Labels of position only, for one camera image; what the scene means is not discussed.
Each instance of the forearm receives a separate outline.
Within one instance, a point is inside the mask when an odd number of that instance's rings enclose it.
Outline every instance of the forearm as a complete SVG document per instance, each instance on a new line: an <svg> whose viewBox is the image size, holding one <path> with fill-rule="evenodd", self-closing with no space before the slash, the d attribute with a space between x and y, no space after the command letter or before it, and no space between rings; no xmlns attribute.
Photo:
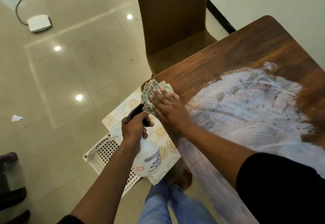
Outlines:
<svg viewBox="0 0 325 224"><path fill-rule="evenodd" d="M236 189L236 178L240 167L249 156L256 152L219 137L194 123L186 127L182 134Z"/></svg>
<svg viewBox="0 0 325 224"><path fill-rule="evenodd" d="M71 212L85 224L114 222L136 156L125 144L113 153L103 172Z"/></svg>

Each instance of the tiled floor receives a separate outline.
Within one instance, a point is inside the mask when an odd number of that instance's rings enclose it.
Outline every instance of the tiled floor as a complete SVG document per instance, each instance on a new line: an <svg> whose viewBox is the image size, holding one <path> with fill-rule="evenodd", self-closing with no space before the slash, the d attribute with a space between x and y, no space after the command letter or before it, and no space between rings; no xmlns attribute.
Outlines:
<svg viewBox="0 0 325 224"><path fill-rule="evenodd" d="M102 118L151 71L137 0L23 0L23 21L52 20L38 34L19 23L17 2L0 0L0 154L18 153L28 197L1 211L0 223L27 208L30 223L56 223L97 177L82 155L107 133ZM209 12L206 21L216 39L227 36ZM149 187L142 180L123 197L116 223L137 221ZM209 206L195 181L187 192Z"/></svg>

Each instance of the white electronic device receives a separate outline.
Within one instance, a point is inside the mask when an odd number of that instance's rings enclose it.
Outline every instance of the white electronic device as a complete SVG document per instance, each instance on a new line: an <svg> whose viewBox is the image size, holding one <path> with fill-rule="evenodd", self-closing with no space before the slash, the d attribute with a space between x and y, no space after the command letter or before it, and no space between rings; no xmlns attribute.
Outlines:
<svg viewBox="0 0 325 224"><path fill-rule="evenodd" d="M27 23L31 32L41 32L52 26L48 16L45 14L33 16L27 20Z"/></svg>

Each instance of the black t-shirt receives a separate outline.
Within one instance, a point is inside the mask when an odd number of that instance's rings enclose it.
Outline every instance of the black t-shirt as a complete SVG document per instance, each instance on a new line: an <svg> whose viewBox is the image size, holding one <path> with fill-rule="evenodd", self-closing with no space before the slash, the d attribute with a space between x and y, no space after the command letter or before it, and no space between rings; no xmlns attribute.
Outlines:
<svg viewBox="0 0 325 224"><path fill-rule="evenodd" d="M260 224L325 223L325 180L306 165L257 153L241 166L236 188ZM59 224L83 222L69 215Z"/></svg>

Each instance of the white spray bottle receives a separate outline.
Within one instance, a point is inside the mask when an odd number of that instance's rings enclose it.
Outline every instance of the white spray bottle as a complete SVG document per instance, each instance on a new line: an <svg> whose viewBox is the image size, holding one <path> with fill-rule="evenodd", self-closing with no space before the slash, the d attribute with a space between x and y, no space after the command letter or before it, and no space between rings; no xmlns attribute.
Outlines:
<svg viewBox="0 0 325 224"><path fill-rule="evenodd" d="M134 110L131 111L131 113L126 119L126 122L129 122L134 116L143 112L142 108L143 104L141 103L139 106L137 106ZM144 119L143 124L148 126L148 121ZM156 143L149 142L143 137L140 140L140 144L141 150L136 155L132 166L136 175L140 177L148 177L153 173L157 172L160 167L161 158L159 146Z"/></svg>

